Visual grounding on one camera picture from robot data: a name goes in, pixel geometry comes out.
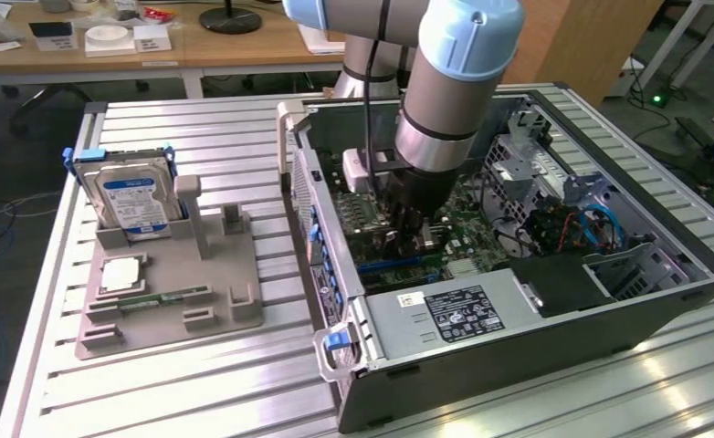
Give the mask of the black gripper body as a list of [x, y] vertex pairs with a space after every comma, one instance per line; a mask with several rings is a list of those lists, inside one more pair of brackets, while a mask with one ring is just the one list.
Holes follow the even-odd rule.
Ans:
[[458, 170], [425, 172], [414, 167], [389, 175], [385, 204], [391, 226], [421, 228], [450, 199]]

